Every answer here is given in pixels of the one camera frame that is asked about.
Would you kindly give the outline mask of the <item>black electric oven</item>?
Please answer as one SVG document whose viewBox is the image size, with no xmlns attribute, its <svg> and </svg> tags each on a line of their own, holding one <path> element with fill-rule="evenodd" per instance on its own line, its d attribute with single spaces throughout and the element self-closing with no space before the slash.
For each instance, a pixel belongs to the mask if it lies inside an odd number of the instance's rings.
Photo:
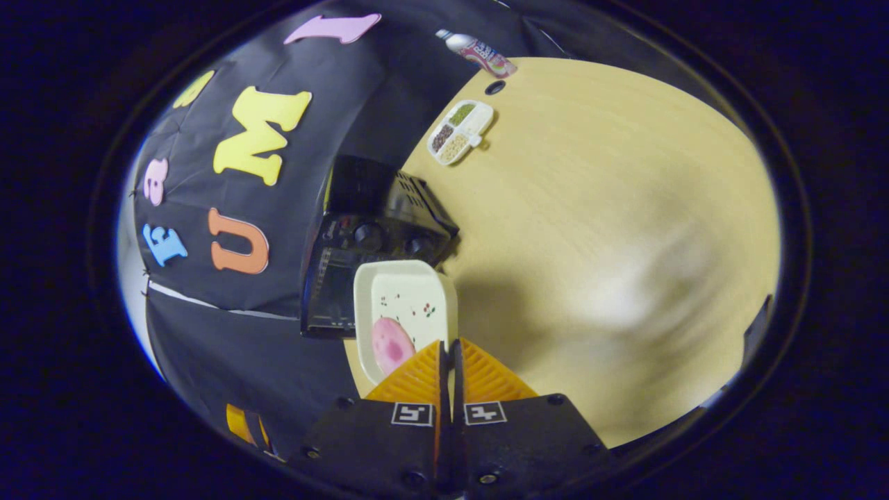
<svg viewBox="0 0 889 500">
<path fill-rule="evenodd" d="M 428 183 L 398 167 L 337 156 L 308 251 L 301 302 L 305 338 L 353 338 L 353 284 L 361 265 L 382 260 L 445 259 L 458 225 Z"/>
</svg>

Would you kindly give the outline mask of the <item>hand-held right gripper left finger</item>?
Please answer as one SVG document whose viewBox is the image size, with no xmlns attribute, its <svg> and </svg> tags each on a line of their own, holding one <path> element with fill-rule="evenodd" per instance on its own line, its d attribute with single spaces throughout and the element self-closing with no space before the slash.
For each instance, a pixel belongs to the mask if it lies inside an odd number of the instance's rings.
<svg viewBox="0 0 889 500">
<path fill-rule="evenodd" d="M 292 468 L 341 497 L 438 497 L 449 478 L 448 355 L 420 349 L 362 399 L 308 431 Z"/>
</svg>

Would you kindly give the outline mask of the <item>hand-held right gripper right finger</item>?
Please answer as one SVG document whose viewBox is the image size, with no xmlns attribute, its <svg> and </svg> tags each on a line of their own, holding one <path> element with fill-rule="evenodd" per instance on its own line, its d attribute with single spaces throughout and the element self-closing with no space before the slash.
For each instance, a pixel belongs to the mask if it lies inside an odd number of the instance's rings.
<svg viewBox="0 0 889 500">
<path fill-rule="evenodd" d="M 469 340 L 453 344 L 451 484 L 463 496 L 569 496 L 614 455 L 568 396 L 540 395 Z"/>
</svg>

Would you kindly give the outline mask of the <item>cream square plate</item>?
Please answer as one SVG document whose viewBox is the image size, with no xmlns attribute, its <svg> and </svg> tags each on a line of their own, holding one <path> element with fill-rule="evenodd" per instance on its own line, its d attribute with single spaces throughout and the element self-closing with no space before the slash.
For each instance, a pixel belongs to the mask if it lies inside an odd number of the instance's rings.
<svg viewBox="0 0 889 500">
<path fill-rule="evenodd" d="M 448 349 L 458 336 L 454 283 L 422 260 L 365 263 L 354 276 L 353 292 L 358 359 L 373 386 L 394 370 L 392 354 L 417 353 L 437 341 Z M 387 336 L 375 341 L 372 331 L 382 319 L 403 330 L 397 349 L 388 348 Z"/>
</svg>

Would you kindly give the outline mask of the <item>pink round food slice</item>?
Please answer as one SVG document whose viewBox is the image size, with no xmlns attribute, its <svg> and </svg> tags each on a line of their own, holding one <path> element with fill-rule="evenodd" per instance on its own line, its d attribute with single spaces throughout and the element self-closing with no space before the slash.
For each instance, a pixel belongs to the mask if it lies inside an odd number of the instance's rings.
<svg viewBox="0 0 889 500">
<path fill-rule="evenodd" d="M 371 331 L 374 360 L 384 376 L 389 376 L 416 354 L 413 340 L 403 326 L 391 317 L 375 321 Z"/>
</svg>

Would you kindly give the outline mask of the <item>white divided grain dish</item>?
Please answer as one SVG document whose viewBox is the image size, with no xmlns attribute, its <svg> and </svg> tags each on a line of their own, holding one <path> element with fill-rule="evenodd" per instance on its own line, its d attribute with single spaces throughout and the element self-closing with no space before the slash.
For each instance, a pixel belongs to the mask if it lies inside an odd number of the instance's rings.
<svg viewBox="0 0 889 500">
<path fill-rule="evenodd" d="M 443 167 L 479 147 L 495 118 L 495 109 L 477 99 L 461 99 L 431 128 L 426 150 Z"/>
</svg>

